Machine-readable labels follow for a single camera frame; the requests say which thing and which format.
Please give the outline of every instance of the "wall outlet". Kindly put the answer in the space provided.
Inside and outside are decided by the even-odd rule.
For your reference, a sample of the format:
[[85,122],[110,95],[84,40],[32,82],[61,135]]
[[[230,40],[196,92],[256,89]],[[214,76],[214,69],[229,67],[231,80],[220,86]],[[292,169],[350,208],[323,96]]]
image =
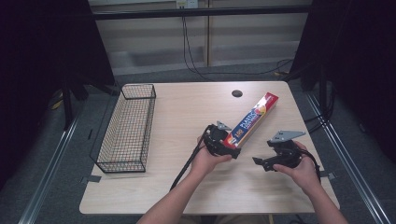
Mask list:
[[187,8],[187,0],[176,0],[176,8]]
[[198,8],[198,0],[187,0],[187,8]]

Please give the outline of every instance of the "forearm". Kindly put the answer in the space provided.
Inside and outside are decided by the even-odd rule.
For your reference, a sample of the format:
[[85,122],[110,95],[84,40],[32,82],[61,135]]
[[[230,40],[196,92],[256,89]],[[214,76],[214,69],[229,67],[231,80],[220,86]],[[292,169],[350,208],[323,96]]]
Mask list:
[[327,223],[347,223],[347,220],[332,202],[332,199],[326,193],[322,186],[315,187],[306,192],[309,200],[314,206],[315,213],[318,216],[318,222]]
[[166,194],[138,223],[177,223],[191,195],[205,175],[189,173],[174,189]]

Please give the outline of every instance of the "gray carpet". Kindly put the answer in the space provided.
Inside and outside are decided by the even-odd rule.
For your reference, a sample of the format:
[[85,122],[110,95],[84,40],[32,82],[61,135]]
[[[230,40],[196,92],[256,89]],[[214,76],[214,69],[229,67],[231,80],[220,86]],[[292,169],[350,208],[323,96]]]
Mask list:
[[[278,80],[279,77],[274,76],[272,72],[247,75],[247,73],[262,73],[274,67],[276,63],[262,63],[199,68],[199,71],[200,73],[219,73],[204,75],[205,78],[214,81]],[[284,71],[288,69],[287,66],[282,68]],[[125,83],[142,82],[208,81],[187,69],[120,76],[116,79],[121,86]],[[315,114],[300,88],[299,79],[289,84],[303,118],[314,117]],[[90,97],[81,107],[77,128],[67,146],[35,223],[136,223],[139,218],[137,216],[85,216],[78,210],[86,187],[85,184],[80,183],[80,180],[83,176],[89,175],[93,167],[90,152],[95,136],[106,112],[107,103],[109,101],[115,103],[117,100],[117,97],[110,97],[91,87],[88,90],[91,93]],[[78,105],[78,102],[74,103],[76,110],[79,108]],[[344,105],[342,99],[336,98],[331,121],[387,214],[392,220],[396,220],[396,179],[394,178],[396,165],[381,153],[376,141],[369,134],[361,131],[359,120],[347,105]],[[312,124],[308,123],[308,129],[315,124],[315,121]],[[64,126],[63,109],[49,110],[41,126],[40,135],[23,166],[8,180],[0,193],[0,223],[19,222],[61,138]],[[326,170],[335,172],[338,176],[331,183],[341,204],[341,211],[348,221],[350,223],[375,223],[326,133],[318,130],[312,133],[311,137]],[[300,214],[300,216],[306,223],[318,223],[314,214]],[[275,223],[290,223],[292,220],[297,220],[294,214],[275,216]]]

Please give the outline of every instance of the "human hand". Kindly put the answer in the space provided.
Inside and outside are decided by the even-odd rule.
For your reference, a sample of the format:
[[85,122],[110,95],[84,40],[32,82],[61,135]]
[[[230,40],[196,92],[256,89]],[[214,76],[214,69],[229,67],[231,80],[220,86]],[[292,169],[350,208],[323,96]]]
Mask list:
[[[300,142],[294,141],[294,143],[299,148],[307,150],[306,146]],[[315,170],[315,164],[308,156],[304,154],[302,155],[300,164],[297,167],[291,169],[284,165],[275,164],[274,169],[280,173],[290,176],[293,181],[303,189],[305,194],[310,192],[312,188],[320,186],[320,182],[318,181],[318,176]]]
[[233,157],[231,155],[213,156],[206,148],[204,141],[199,146],[201,149],[195,156],[191,163],[191,172],[198,175],[207,175],[212,172],[216,165],[225,161],[230,161]]

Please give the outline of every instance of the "white wall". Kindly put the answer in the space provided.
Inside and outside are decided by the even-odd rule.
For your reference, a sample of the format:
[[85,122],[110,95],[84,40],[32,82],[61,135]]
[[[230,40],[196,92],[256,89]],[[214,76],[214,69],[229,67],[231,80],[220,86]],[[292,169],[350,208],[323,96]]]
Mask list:
[[[93,12],[176,8],[176,1],[114,4],[120,1],[148,0],[91,0],[90,3]],[[310,3],[310,0],[202,0],[199,7]],[[195,65],[263,63],[293,58],[306,16],[302,13],[186,18]],[[97,25],[115,75],[186,68],[181,18],[98,21]]]

